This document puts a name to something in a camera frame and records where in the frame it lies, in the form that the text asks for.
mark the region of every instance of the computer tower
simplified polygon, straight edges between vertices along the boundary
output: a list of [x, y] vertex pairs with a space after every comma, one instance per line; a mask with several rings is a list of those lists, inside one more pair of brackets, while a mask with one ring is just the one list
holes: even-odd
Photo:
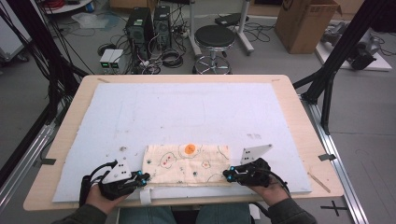
[[172, 32], [169, 6], [156, 6], [154, 11], [154, 32], [157, 36], [157, 49], [172, 47]]
[[151, 13], [148, 7], [134, 7], [125, 25], [128, 38], [139, 48], [139, 56], [147, 60], [151, 57], [154, 44], [149, 44], [154, 38]]

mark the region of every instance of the white board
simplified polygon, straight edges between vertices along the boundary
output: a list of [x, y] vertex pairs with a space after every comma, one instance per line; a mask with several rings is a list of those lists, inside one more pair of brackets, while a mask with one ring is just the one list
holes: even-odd
[[[272, 144], [273, 148], [262, 156], [272, 171], [289, 182], [291, 192], [312, 190], [271, 84], [106, 83], [94, 93], [53, 201], [77, 202], [81, 178], [101, 164], [126, 158], [135, 171], [142, 167], [147, 145], [188, 143], [226, 145], [231, 150], [232, 165], [239, 165], [244, 147]], [[234, 184], [161, 187], [154, 189], [151, 197], [251, 193]]]
[[[322, 64], [324, 64], [324, 62], [326, 62], [326, 60], [329, 58], [330, 53], [332, 53], [332, 49], [334, 49], [334, 47], [330, 43], [322, 43], [322, 42], [318, 43], [316, 48], [316, 53]], [[387, 61], [385, 61], [378, 53], [375, 53], [373, 57], [376, 58], [376, 61], [370, 63], [363, 70], [390, 71], [392, 69], [392, 67], [387, 63]], [[353, 70], [352, 66], [347, 61], [345, 61], [343, 65], [341, 65], [341, 68]]]

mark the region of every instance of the black stand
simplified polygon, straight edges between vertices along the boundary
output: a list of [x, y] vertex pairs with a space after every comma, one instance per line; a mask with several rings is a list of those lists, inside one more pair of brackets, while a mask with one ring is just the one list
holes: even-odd
[[35, 58], [37, 66], [49, 80], [49, 104], [0, 170], [0, 188], [6, 183], [43, 125], [56, 118], [60, 101], [62, 99], [70, 100], [76, 94], [79, 83], [75, 75], [78, 77], [88, 75], [85, 71], [74, 66], [70, 59], [67, 61], [64, 58], [30, 0], [7, 0], [7, 2], [29, 36], [32, 37], [32, 43], [29, 44], [21, 36], [21, 33], [15, 28], [8, 14], [2, 8], [0, 8], [0, 17], [29, 50]]
[[[57, 115], [60, 100], [65, 96], [73, 97], [76, 94], [79, 83], [74, 74], [85, 77], [88, 73], [71, 64], [70, 59], [69, 62], [64, 58], [30, 0], [7, 0], [7, 2], [29, 36], [32, 37], [32, 43], [43, 56], [40, 62], [48, 67], [46, 75], [49, 80], [48, 119], [53, 120]], [[26, 48], [33, 54], [31, 47]]]
[[332, 100], [332, 85], [335, 75], [373, 21], [381, 14], [388, 2], [389, 0], [364, 1], [323, 66], [311, 76], [293, 83], [294, 89], [298, 89], [312, 82], [308, 91], [302, 94], [303, 100], [311, 105], [318, 103], [318, 98], [324, 91], [320, 124], [326, 134], [330, 134], [329, 113]]

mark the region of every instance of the leg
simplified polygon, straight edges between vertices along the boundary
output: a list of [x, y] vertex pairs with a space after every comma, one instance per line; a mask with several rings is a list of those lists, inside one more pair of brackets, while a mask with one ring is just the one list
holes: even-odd
[[171, 207], [121, 208], [119, 224], [163, 223], [176, 224]]
[[250, 224], [248, 203], [204, 205], [198, 214], [196, 223]]

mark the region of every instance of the hand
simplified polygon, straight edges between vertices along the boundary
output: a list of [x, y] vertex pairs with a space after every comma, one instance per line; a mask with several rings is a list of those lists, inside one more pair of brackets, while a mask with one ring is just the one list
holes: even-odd
[[272, 176], [270, 177], [270, 185], [267, 188], [263, 186], [247, 186], [248, 188], [258, 193], [260, 196], [262, 196], [268, 206], [280, 203], [281, 201], [289, 198], [289, 194], [282, 188], [277, 180]]
[[129, 195], [124, 195], [115, 199], [114, 201], [110, 201], [109, 199], [105, 198], [99, 190], [99, 186], [97, 184], [93, 185], [90, 189], [90, 193], [87, 197], [88, 204], [97, 207], [102, 212], [106, 213], [107, 215], [117, 206], [120, 202], [126, 199]]

